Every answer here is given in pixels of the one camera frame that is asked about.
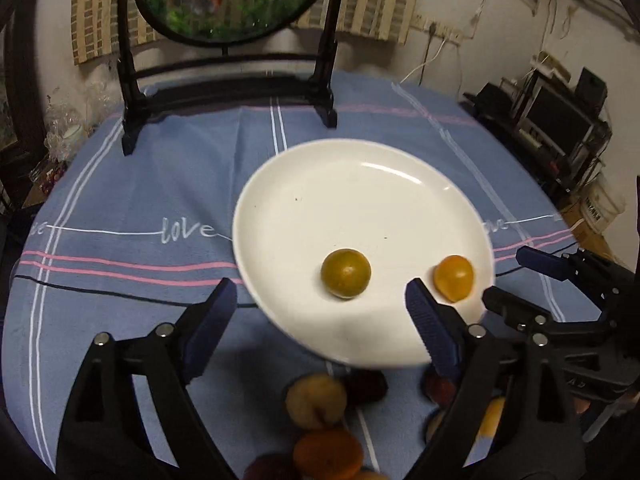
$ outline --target white wall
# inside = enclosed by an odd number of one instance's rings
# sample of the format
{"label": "white wall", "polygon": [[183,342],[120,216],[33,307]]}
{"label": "white wall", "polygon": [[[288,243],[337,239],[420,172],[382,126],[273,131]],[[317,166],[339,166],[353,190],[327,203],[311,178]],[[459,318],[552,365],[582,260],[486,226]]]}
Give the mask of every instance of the white wall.
{"label": "white wall", "polygon": [[562,23],[573,0],[559,0],[556,27],[545,47],[571,72],[576,84],[583,67],[607,83],[606,101],[613,136],[604,153],[607,180],[626,199],[626,211],[606,229],[604,236],[613,253],[629,268],[636,268],[638,234],[636,219],[636,175],[640,173],[640,45],[626,41],[623,33],[606,20],[578,8],[569,33],[561,39]]}
{"label": "white wall", "polygon": [[[468,25],[481,1],[418,0],[416,12],[463,27]],[[511,78],[522,74],[528,70],[532,54],[540,48],[547,19],[547,3],[548,0],[542,0],[538,14],[532,17],[529,8],[520,0],[487,0],[475,39],[466,41],[460,48],[460,60],[455,48],[446,45],[440,58],[427,68],[424,85],[455,96],[461,68],[464,78],[462,91],[477,92],[488,81],[498,82],[500,76]],[[40,87],[43,102],[46,94],[59,88],[52,100],[71,102],[84,113],[87,85],[107,78],[113,79],[115,89],[117,84],[114,71],[110,73],[107,70],[104,59],[74,66],[70,12],[70,0],[38,0],[36,34]],[[471,28],[466,27],[466,30],[470,32]],[[317,37],[316,31],[284,30],[258,47],[248,46],[244,49],[313,50]],[[338,50],[336,68],[399,80],[422,62],[427,35],[411,30],[404,46],[348,35],[343,40]],[[430,56],[436,53],[437,47],[438,40],[434,40]],[[204,49],[160,41],[137,51],[136,66],[142,68],[207,55],[210,52]]]}

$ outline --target black stand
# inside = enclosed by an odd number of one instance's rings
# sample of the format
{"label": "black stand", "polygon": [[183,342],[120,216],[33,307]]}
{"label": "black stand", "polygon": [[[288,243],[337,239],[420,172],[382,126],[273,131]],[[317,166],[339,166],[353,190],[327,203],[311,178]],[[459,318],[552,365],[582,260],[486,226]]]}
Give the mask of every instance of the black stand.
{"label": "black stand", "polygon": [[[207,433],[185,387],[204,372],[237,306],[224,278],[203,303],[146,337],[95,336],[78,371],[60,428],[56,474],[63,479],[237,480]],[[179,468],[158,460],[136,402],[144,375]]]}
{"label": "black stand", "polygon": [[[287,105],[312,105],[327,128],[335,128],[338,118],[334,109],[331,76],[334,69],[337,41],[335,27],[338,22],[341,0],[329,0],[324,30],[320,37],[318,54],[253,54],[243,56],[209,57],[188,60],[146,70],[135,69],[129,41],[127,21],[128,0],[118,0],[118,43],[120,58],[118,76],[124,100],[122,151],[133,153],[142,127],[150,120],[165,113],[203,105],[231,105],[248,102],[268,102],[279,99]],[[152,96],[145,96],[138,86],[138,79],[164,72],[173,72],[199,66],[252,61],[314,61],[313,75],[301,79],[293,75],[239,76],[159,89]]]}

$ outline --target curtain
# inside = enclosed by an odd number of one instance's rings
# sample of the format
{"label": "curtain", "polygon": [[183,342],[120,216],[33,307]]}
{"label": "curtain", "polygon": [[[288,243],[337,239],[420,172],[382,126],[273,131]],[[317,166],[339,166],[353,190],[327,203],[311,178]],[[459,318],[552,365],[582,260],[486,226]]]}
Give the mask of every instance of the curtain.
{"label": "curtain", "polygon": [[[416,0],[342,0],[337,30],[404,43]],[[318,0],[296,25],[323,28],[329,0]]]}

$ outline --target white stripe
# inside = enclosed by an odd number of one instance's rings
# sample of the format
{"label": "white stripe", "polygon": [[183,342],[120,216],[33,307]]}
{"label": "white stripe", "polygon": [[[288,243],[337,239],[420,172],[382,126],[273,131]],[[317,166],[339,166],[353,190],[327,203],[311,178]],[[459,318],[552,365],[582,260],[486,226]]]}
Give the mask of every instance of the white stripe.
{"label": "white stripe", "polygon": [[[347,373],[351,373],[351,368],[348,366],[345,367]],[[367,421],[364,419],[364,413],[360,408],[356,408],[356,413],[358,415],[358,420],[360,421],[360,427],[362,428],[362,434],[364,435],[364,441],[367,443],[367,450],[369,450],[369,457],[371,459],[371,465],[376,473],[380,473],[380,466],[378,465],[378,459],[376,458],[376,450],[373,449],[373,440],[371,439],[371,435],[369,434],[369,428],[367,427]]]}
{"label": "white stripe", "polygon": [[[92,158],[89,160],[89,162],[85,165],[84,168],[82,168],[82,171],[80,172],[80,174],[78,175],[78,177],[76,178],[73,186],[71,187],[71,190],[69,191],[69,194],[66,196],[66,200],[65,203],[62,206],[62,209],[60,210],[60,214],[58,215],[58,218],[55,221],[55,224],[57,224],[58,222],[60,222],[60,219],[62,218],[62,215],[65,213],[66,208],[68,207],[69,201],[71,200],[71,197],[73,196],[73,193],[76,192],[76,189],[78,187],[78,183],[79,181],[82,179],[82,177],[84,176],[84,174],[87,172],[88,168],[90,165],[92,165],[95,161],[95,159],[98,157],[98,155],[100,154],[100,151],[103,150],[105,148],[105,146],[107,145],[108,141],[110,140],[110,136],[113,135],[116,126],[118,126],[118,123],[116,123],[116,125],[114,126],[114,129],[110,131],[110,133],[104,138],[104,141],[102,142],[102,146],[94,153],[94,156],[92,156]],[[45,252],[47,253],[49,251],[49,247],[51,245],[51,241],[53,240],[53,231],[51,232],[51,234],[49,235],[49,240],[47,241],[47,245],[45,248]],[[38,280],[40,280],[42,278],[42,273],[43,273],[43,269],[40,268],[39,272],[38,272]],[[37,283],[36,284],[36,290],[35,293],[33,295],[33,303],[31,304],[31,315],[30,315],[30,323],[29,323],[29,400],[30,400],[30,409],[31,409],[31,421],[33,422],[33,431],[34,431],[34,435],[36,437],[36,443],[38,444],[38,450],[40,451],[40,457],[44,460],[44,454],[42,452],[42,446],[40,444],[40,437],[38,435],[38,429],[36,426],[36,419],[35,419],[35,414],[34,414],[34,402],[33,402],[33,322],[34,322],[34,314],[35,314],[35,308],[36,308],[36,302],[38,301],[38,292],[40,291],[40,284]]]}
{"label": "white stripe", "polygon": [[367,449],[369,450],[369,457],[371,459],[371,465],[376,473],[380,473],[380,466],[378,465],[378,459],[376,458],[376,452],[373,449],[373,442],[371,440],[371,436],[369,434],[369,428],[367,428],[367,423],[364,420],[364,415],[362,414],[362,410],[360,408],[356,408],[356,413],[358,414],[358,420],[360,421],[360,425],[362,427],[362,433],[364,433],[364,440],[367,443]]}
{"label": "white stripe", "polygon": [[532,220],[541,220],[543,218],[555,218],[558,215],[542,215],[535,218],[525,218],[524,220],[516,220],[515,222],[505,222],[504,224],[523,224],[524,222],[531,222]]}
{"label": "white stripe", "polygon": [[45,225],[49,229],[60,229],[61,231],[73,231],[76,233],[98,233],[105,235],[120,235],[120,236],[133,236],[133,235],[161,235],[162,231],[153,231],[152,233],[121,233],[119,231],[103,231],[101,229],[78,229],[75,227],[62,227],[55,225]]}
{"label": "white stripe", "polygon": [[[511,223],[515,223],[514,229],[518,232],[521,240],[524,242],[528,238],[530,238],[529,234],[519,225],[517,224],[516,217],[509,211],[504,202],[500,199],[498,194],[495,192],[495,189],[486,177],[478,170],[478,167],[474,164],[474,162],[469,158],[469,156],[465,153],[465,151],[460,148],[460,146],[453,140],[451,134],[436,120],[433,116],[424,108],[420,102],[418,102],[414,96],[406,92],[402,87],[396,85],[395,83],[391,83],[392,89],[405,100],[409,101],[409,103],[414,107],[416,111],[421,112],[424,117],[431,123],[431,126],[436,128],[436,130],[440,133],[440,137],[444,140],[450,147],[450,149],[456,154],[456,156],[460,159],[460,161],[466,166],[466,168],[471,172],[474,176],[476,182],[480,185],[484,193],[489,197],[489,200],[495,205],[496,209]],[[556,303],[556,299],[553,297],[553,291],[551,288],[547,288],[545,286],[546,281],[544,278],[540,278],[543,282],[543,291],[545,294],[546,302],[548,303],[549,309],[552,313],[555,313],[558,319],[564,319],[564,314],[559,309],[558,304]]]}
{"label": "white stripe", "polygon": [[[77,200],[77,196],[80,193],[81,189],[84,187],[84,184],[86,183],[86,180],[88,179],[89,176],[91,176],[91,174],[93,173],[95,167],[98,165],[98,163],[100,162],[101,157],[104,156],[104,153],[106,152],[105,150],[108,151],[108,149],[111,147],[111,145],[113,144],[113,141],[115,139],[118,138],[118,133],[119,133],[119,127],[120,127],[120,121],[116,122],[116,124],[114,125],[113,129],[110,131],[110,133],[105,137],[104,141],[102,142],[101,147],[94,153],[94,155],[92,156],[92,158],[89,160],[89,162],[85,165],[85,167],[82,169],[80,175],[78,175],[78,178],[76,178],[71,191],[69,192],[69,194],[66,197],[65,203],[63,204],[62,209],[60,210],[60,214],[58,215],[58,218],[56,219],[56,221],[54,222],[54,225],[58,224],[60,222],[60,219],[63,217],[63,215],[66,212],[66,209],[69,205],[69,201],[72,199],[72,196],[74,195],[74,193],[76,193],[76,190],[78,190],[78,193],[76,194],[76,200]],[[89,174],[87,176],[87,178],[84,180],[84,182],[80,185],[81,187],[78,188],[78,185],[80,184],[80,181],[82,180],[82,178],[84,177],[85,173],[89,171]],[[51,234],[49,235],[49,240],[47,241],[47,245],[45,248],[45,253],[49,252],[49,247],[51,244],[51,241],[53,239],[53,235],[54,235],[55,231],[52,230]],[[46,257],[43,257],[42,259],[42,263],[44,264],[46,260]],[[42,278],[42,271],[43,269],[40,269],[40,271],[38,272],[38,279],[40,280]],[[47,271],[46,273],[46,277],[45,277],[45,281],[47,281],[49,279],[49,271]],[[33,365],[31,364],[31,361],[33,359],[33,322],[34,322],[34,314],[35,314],[35,305],[38,299],[38,290],[40,288],[40,284],[38,283],[36,285],[36,291],[33,297],[33,304],[31,305],[31,319],[30,319],[30,339],[29,339],[29,395],[30,395],[30,401],[31,401],[31,419],[33,421],[33,427],[34,430],[36,431],[36,440],[38,442],[38,449],[40,450],[40,455],[41,457],[44,459],[44,455],[42,454],[42,447],[40,446],[40,439],[38,437],[38,433],[37,433],[37,429],[36,429],[36,420],[35,420],[35,416],[34,416],[34,402],[33,402]],[[42,305],[44,302],[44,295],[45,295],[45,291],[46,291],[46,286],[42,287],[42,294],[41,294],[41,298],[40,298],[40,313],[38,315],[38,331],[36,334],[36,344],[35,344],[35,350],[36,350],[36,400],[37,400],[37,407],[38,407],[38,418],[39,418],[39,425],[40,425],[40,431],[42,432],[42,441],[44,444],[44,448],[45,448],[45,452],[47,454],[47,457],[49,459],[49,463],[50,463],[50,467],[53,470],[54,469],[54,463],[53,460],[51,458],[51,454],[49,452],[49,446],[47,445],[47,440],[46,440],[46,436],[44,434],[44,426],[43,426],[43,422],[42,422],[42,405],[41,405],[41,391],[40,391],[40,333],[42,332]]]}
{"label": "white stripe", "polygon": [[276,121],[273,117],[273,98],[269,97],[269,110],[271,112],[271,133],[273,134],[273,149],[278,154],[278,139],[276,138]]}
{"label": "white stripe", "polygon": [[[326,372],[329,374],[330,377],[333,377],[334,366],[331,364],[331,361],[325,361],[324,364],[326,365]],[[344,418],[344,415],[340,418],[340,420],[342,421],[342,426],[344,427],[344,429],[346,431],[349,431],[349,427],[347,425],[347,419]]]}
{"label": "white stripe", "polygon": [[280,110],[280,98],[276,97],[276,104],[278,105],[278,117],[280,118],[280,134],[282,135],[282,145],[284,151],[287,151],[287,137],[284,134],[284,123],[282,122],[282,111]]}

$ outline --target electrical cable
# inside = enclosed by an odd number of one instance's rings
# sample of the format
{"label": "electrical cable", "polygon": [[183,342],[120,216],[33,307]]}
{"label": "electrical cable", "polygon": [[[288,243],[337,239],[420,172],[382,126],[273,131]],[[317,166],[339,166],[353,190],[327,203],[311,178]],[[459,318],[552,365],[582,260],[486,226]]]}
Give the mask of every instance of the electrical cable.
{"label": "electrical cable", "polygon": [[[169,306],[191,306],[193,303],[180,303],[179,301],[169,301],[169,300],[156,300],[155,298],[145,298],[144,296],[134,296],[133,294],[125,294],[124,292],[114,292],[112,290],[97,290],[94,288],[79,288],[76,286],[68,286],[68,285],[58,285],[56,283],[51,282],[42,282],[41,280],[37,280],[31,276],[25,276],[23,274],[16,274],[15,278],[19,278],[21,280],[29,280],[33,283],[39,283],[43,286],[48,286],[50,288],[57,288],[59,290],[68,290],[69,292],[79,292],[80,294],[95,294],[96,296],[111,296],[114,298],[124,298],[125,300],[134,300],[134,301],[143,301],[144,303],[156,303],[163,304]],[[242,304],[238,305],[238,308],[253,308],[256,307],[254,304]]]}
{"label": "electrical cable", "polygon": [[484,10],[485,3],[486,3],[486,0],[482,0],[482,2],[480,2],[480,6],[478,7],[478,10],[476,10],[476,13],[471,18],[471,23],[474,26],[474,31],[471,34],[471,36],[464,37],[466,40],[472,40],[473,38],[476,37],[476,32],[478,31],[478,23],[480,22],[480,16],[482,15],[482,11]]}
{"label": "electrical cable", "polygon": [[544,50],[545,40],[546,40],[546,32],[549,29],[549,20],[551,19],[551,0],[546,3],[546,22],[545,22],[545,31],[542,33],[542,41],[540,41],[540,52]]}
{"label": "electrical cable", "polygon": [[554,0],[556,2],[554,6],[554,20],[551,23],[551,30],[549,31],[549,35],[554,33],[554,29],[556,28],[556,18],[558,17],[558,0]]}
{"label": "electrical cable", "polygon": [[442,52],[442,48],[444,47],[444,44],[447,43],[447,40],[442,40],[442,43],[440,44],[440,48],[438,49],[438,51],[436,52],[436,55],[433,56],[431,59],[428,59],[427,61],[425,61],[424,63],[421,63],[420,65],[418,65],[417,67],[415,67],[413,70],[411,70],[411,72],[409,72],[406,76],[404,76],[404,79],[402,79],[402,81],[399,84],[404,83],[407,79],[409,79],[411,77],[411,75],[416,71],[416,70],[420,70],[423,66],[428,65],[429,63],[432,63],[433,61],[435,61],[435,59],[440,55],[440,53]]}
{"label": "electrical cable", "polygon": [[[611,114],[609,113],[609,109],[607,108],[607,105],[604,105],[604,110],[607,113],[607,118],[609,120],[609,128],[611,129]],[[580,187],[578,188],[578,191],[583,190],[586,186],[588,186],[591,182],[593,182],[594,180],[596,180],[596,178],[599,176],[599,174],[602,171],[598,171],[598,173],[596,173],[595,175],[591,176],[591,174],[593,173],[594,169],[596,168],[596,166],[598,164],[602,164],[604,166],[604,163],[600,160],[600,158],[602,157],[602,154],[605,152],[605,150],[609,147],[609,143],[611,142],[611,137],[609,136],[609,138],[605,141],[604,145],[601,147],[600,151],[596,154],[596,156],[593,158],[593,160],[590,162],[589,166],[587,167],[587,169],[584,171],[584,175],[583,177],[586,175],[586,180],[580,184]]]}
{"label": "electrical cable", "polygon": [[604,111],[607,114],[607,122],[609,123],[609,129],[613,131],[613,121],[611,120],[611,113],[609,112],[609,107],[607,106],[607,102],[604,103]]}
{"label": "electrical cable", "polygon": [[460,81],[458,83],[458,91],[456,92],[456,99],[460,99],[460,91],[462,90],[462,81],[464,79],[464,73],[462,72],[462,54],[460,54],[459,45],[456,45],[456,57],[458,58],[458,68],[460,69]]}
{"label": "electrical cable", "polygon": [[[557,251],[554,251],[552,253],[549,254],[558,254],[561,253],[562,251],[565,251],[571,247],[573,247],[574,245],[576,245],[578,242],[574,242],[572,244],[567,245],[566,247],[563,247],[562,249],[558,249]],[[512,272],[516,272],[517,270],[522,270],[522,269],[526,269],[526,267],[523,266],[518,266],[518,267],[514,267],[513,269],[507,270],[505,272],[500,272],[498,274],[495,275],[496,278],[500,278],[501,276],[506,276],[507,274],[511,274]]]}
{"label": "electrical cable", "polygon": [[564,22],[562,22],[562,36],[560,36],[561,40],[564,40],[569,35],[571,31],[571,20],[574,14],[577,12],[578,7],[569,7],[566,12],[566,18]]}
{"label": "electrical cable", "polygon": [[420,72],[420,80],[418,81],[418,86],[422,86],[422,79],[424,78],[424,69],[426,67],[426,65],[424,63],[427,62],[427,59],[429,58],[429,49],[431,48],[431,41],[433,41],[433,37],[435,35],[435,23],[431,23],[431,25],[429,25],[429,41],[427,41],[427,49],[424,51],[424,59],[422,60],[422,71]]}
{"label": "electrical cable", "polygon": [[[542,51],[542,50],[540,50],[540,51],[536,54],[536,58],[538,58],[538,56],[539,56],[540,54],[542,54],[542,52],[543,52],[543,51]],[[540,62],[540,65],[544,65],[545,61],[546,61],[547,59],[549,59],[549,56],[550,56],[550,54],[547,54],[547,55],[545,56],[545,59],[543,59],[543,60]],[[536,67],[533,67],[533,68],[532,68],[531,70],[529,70],[529,71],[528,71],[524,76],[522,76],[520,79],[518,79],[518,82],[522,81],[523,79],[526,79],[530,74],[533,74],[536,70],[537,70],[537,68],[536,68]]]}

